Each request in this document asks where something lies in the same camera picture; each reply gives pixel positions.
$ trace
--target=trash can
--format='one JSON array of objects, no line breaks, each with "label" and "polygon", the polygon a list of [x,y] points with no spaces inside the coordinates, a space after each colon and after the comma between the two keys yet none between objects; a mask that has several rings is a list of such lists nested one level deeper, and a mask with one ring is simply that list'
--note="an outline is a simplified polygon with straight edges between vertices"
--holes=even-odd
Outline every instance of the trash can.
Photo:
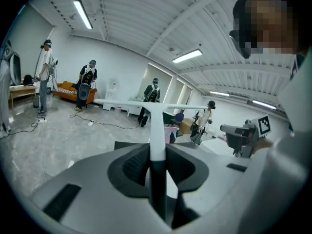
[{"label": "trash can", "polygon": [[47,87],[47,95],[51,94],[51,87]]},{"label": "trash can", "polygon": [[33,97],[33,106],[35,108],[39,107],[39,96],[34,96]]}]

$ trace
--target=gray floor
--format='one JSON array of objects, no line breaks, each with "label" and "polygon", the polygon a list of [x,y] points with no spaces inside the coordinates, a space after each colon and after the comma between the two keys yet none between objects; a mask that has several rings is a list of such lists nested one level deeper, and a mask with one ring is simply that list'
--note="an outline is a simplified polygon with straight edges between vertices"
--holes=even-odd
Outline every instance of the gray floor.
[{"label": "gray floor", "polygon": [[[74,115],[75,103],[48,96],[47,123],[40,123],[31,133],[18,133],[0,140],[2,167],[13,186],[26,196],[53,176],[68,168],[71,161],[110,152],[115,141],[147,143],[150,138],[150,121],[144,128],[131,130],[110,125],[94,124]],[[19,100],[10,111],[11,133],[30,131],[37,122],[37,110],[30,98]],[[124,112],[105,111],[88,105],[81,117],[98,122],[115,124],[124,128],[136,127],[137,116],[127,117]],[[189,142],[190,135],[177,138],[176,143]]]}]

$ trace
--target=orange sofa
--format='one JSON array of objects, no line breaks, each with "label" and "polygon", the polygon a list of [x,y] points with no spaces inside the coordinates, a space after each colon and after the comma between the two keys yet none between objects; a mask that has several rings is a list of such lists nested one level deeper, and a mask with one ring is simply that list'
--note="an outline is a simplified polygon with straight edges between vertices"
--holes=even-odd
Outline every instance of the orange sofa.
[{"label": "orange sofa", "polygon": [[[63,83],[57,83],[57,86],[59,88],[59,92],[52,91],[53,96],[59,96],[62,98],[70,99],[73,101],[77,100],[77,90],[75,87],[73,87],[73,83],[64,81]],[[88,96],[88,99],[86,101],[86,105],[94,101],[95,93],[98,90],[96,88],[90,89],[90,94]]]}]

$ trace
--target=cardboard box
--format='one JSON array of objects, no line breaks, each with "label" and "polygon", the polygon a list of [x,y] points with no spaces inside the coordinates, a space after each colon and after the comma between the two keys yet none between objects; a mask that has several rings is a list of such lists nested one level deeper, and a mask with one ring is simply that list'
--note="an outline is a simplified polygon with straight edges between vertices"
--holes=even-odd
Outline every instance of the cardboard box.
[{"label": "cardboard box", "polygon": [[192,125],[193,119],[185,118],[182,123],[179,125],[180,132],[183,134],[190,134],[191,131],[191,125]]}]

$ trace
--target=ceiling light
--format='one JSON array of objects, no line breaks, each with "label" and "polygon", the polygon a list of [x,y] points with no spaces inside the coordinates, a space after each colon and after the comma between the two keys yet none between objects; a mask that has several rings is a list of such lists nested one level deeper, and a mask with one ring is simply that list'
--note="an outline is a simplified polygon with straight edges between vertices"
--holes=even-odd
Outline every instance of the ceiling light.
[{"label": "ceiling light", "polygon": [[76,9],[78,10],[79,15],[81,16],[81,18],[82,18],[84,24],[87,26],[87,28],[93,29],[81,0],[75,0],[74,5],[75,5]]},{"label": "ceiling light", "polygon": [[271,109],[276,109],[276,107],[274,107],[272,105],[269,105],[269,104],[266,104],[266,103],[263,103],[261,101],[253,100],[253,103],[261,105],[261,106],[264,106],[264,107],[268,107],[268,108],[271,108]]},{"label": "ceiling light", "polygon": [[214,92],[214,91],[209,91],[210,94],[214,94],[214,95],[219,95],[219,96],[226,96],[229,97],[229,94],[226,93],[220,93],[220,92]]},{"label": "ceiling light", "polygon": [[191,51],[189,53],[186,53],[186,54],[184,54],[184,55],[182,55],[182,56],[172,60],[172,62],[179,63],[179,62],[182,62],[184,60],[191,59],[193,57],[201,56],[202,54],[203,54],[203,52],[201,52],[200,49],[195,49],[195,50],[193,50],[193,51]]}]

